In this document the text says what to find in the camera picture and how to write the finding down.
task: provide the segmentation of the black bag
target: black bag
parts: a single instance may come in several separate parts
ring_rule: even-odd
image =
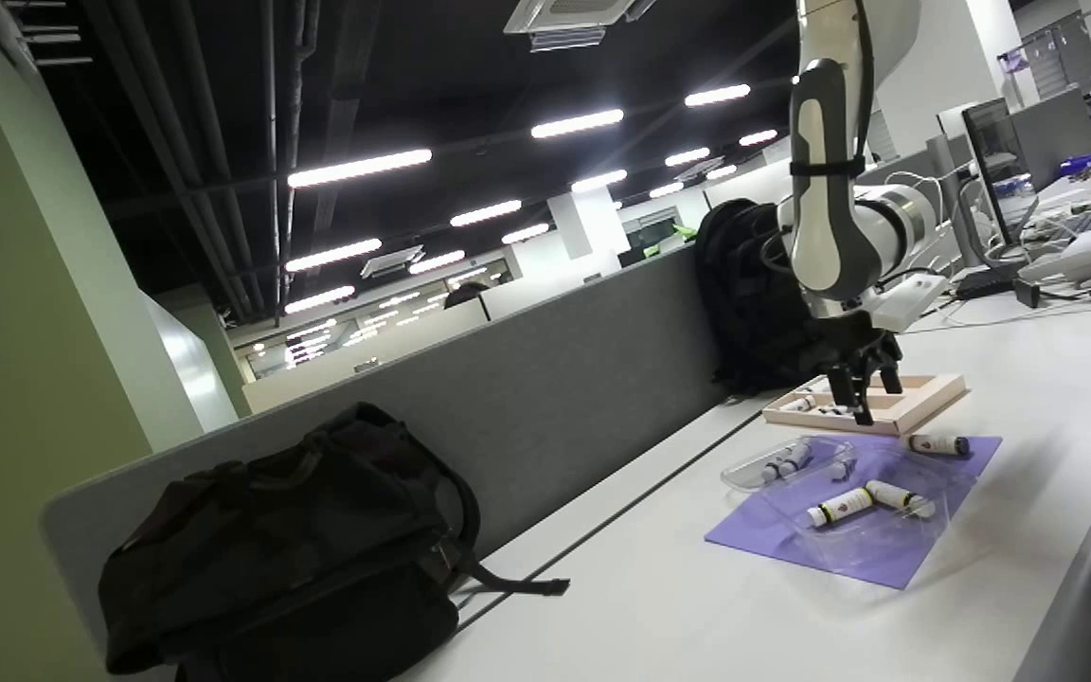
[[[180,662],[212,682],[374,682],[458,631],[478,502],[385,415],[358,405],[299,449],[165,486],[99,585],[113,674]]]
[[[720,350],[720,388],[762,396],[814,374],[797,357],[814,345],[814,314],[790,276],[777,208],[725,203],[701,222],[695,289]]]

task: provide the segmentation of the white robotic arm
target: white robotic arm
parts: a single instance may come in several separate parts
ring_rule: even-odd
[[[786,251],[821,335],[821,350],[802,362],[830,374],[833,400],[861,424],[872,424],[876,373],[891,396],[901,391],[895,335],[941,294],[940,276],[878,294],[906,251],[936,228],[922,193],[853,186],[864,170],[876,81],[907,52],[917,21],[917,0],[797,0]]]

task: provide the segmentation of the wooden block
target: wooden block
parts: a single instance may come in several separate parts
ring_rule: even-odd
[[[962,374],[901,374],[901,396],[885,396],[878,383],[867,391],[876,424],[857,424],[853,415],[833,403],[830,383],[810,379],[765,405],[765,421],[816,434],[907,438],[962,396]]]

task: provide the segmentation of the monitor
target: monitor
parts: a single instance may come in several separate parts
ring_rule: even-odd
[[[1015,248],[1036,199],[1032,199],[1032,177],[1023,156],[1023,140],[1011,124],[1008,103],[992,99],[992,103],[968,107],[962,112],[962,124],[967,124],[967,140],[979,170],[979,189],[1001,225],[1001,241]]]

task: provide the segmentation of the purple cloth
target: purple cloth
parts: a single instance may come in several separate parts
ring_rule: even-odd
[[[857,457],[857,470],[842,486],[830,481],[835,443],[848,443]],[[816,438],[810,441],[810,464],[797,477],[757,488],[733,508],[733,515],[707,531],[704,544],[906,592],[973,481],[1001,453],[1001,441],[968,443],[968,458],[933,458],[906,457],[901,443],[885,438]],[[940,511],[919,525],[891,508],[872,508],[825,531],[810,527],[806,508],[864,481],[901,486],[936,502]]]

